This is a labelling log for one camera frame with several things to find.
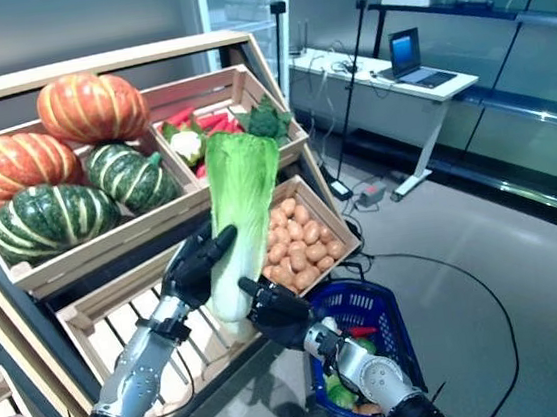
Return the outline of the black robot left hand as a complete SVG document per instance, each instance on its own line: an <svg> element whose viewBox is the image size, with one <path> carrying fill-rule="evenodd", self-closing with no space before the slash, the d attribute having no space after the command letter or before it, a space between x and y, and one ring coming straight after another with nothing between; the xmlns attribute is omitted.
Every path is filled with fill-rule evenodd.
<svg viewBox="0 0 557 417"><path fill-rule="evenodd" d="M178 248L165 269L161 296L183 302L189 310L204 305L211 296L211 272L237 236L237 228L227 225L212 236L211 223L201 226Z"/></svg>

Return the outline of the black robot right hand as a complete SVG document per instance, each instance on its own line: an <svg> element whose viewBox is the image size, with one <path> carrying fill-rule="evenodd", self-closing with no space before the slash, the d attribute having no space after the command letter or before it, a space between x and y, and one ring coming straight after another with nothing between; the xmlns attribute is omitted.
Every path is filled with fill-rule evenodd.
<svg viewBox="0 0 557 417"><path fill-rule="evenodd" d="M257 331L286 349L305 349L305 336L316 322L309 302L265 278L241 277L238 286L253 298L247 318Z"/></svg>

